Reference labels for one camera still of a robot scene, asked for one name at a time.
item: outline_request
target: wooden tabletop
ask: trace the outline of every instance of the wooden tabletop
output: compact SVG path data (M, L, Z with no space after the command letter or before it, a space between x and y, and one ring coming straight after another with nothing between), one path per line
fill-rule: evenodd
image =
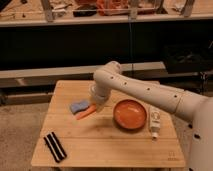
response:
M137 133L118 129L113 122L114 106L121 100L134 99L112 90L106 106L77 121L70 104L89 99L93 81L59 81L32 157L32 166L49 167L128 167L178 168L185 166L179 141L168 113L161 111L161 130L152 140L148 124ZM57 164L43 137L55 132L67 158Z

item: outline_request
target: blue sponge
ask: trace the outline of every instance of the blue sponge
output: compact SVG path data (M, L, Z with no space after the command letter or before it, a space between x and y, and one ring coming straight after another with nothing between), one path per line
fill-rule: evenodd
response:
M80 102L72 103L70 105L70 110L73 114L86 110L90 103L87 100L82 100Z

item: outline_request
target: white bottle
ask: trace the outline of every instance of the white bottle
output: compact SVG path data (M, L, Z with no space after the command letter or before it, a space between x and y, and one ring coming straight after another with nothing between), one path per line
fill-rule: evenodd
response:
M149 107L149 130L152 138L157 139L160 131L160 110L152 105Z

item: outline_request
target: floor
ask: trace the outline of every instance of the floor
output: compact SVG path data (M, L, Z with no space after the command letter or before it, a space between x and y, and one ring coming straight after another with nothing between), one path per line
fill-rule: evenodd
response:
M0 106L0 171L52 171L53 168L32 167L30 162L36 145L42 123L45 118L48 103L6 105ZM180 144L187 158L191 129L184 121L172 116L177 130ZM137 170L146 169L86 169L86 170ZM183 171L184 169L172 169L172 171Z

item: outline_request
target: orange bowl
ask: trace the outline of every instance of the orange bowl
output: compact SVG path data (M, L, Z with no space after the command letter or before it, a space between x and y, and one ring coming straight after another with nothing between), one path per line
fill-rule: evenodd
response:
M114 107L113 116L120 127L135 130L145 125L147 113L137 101L122 100Z

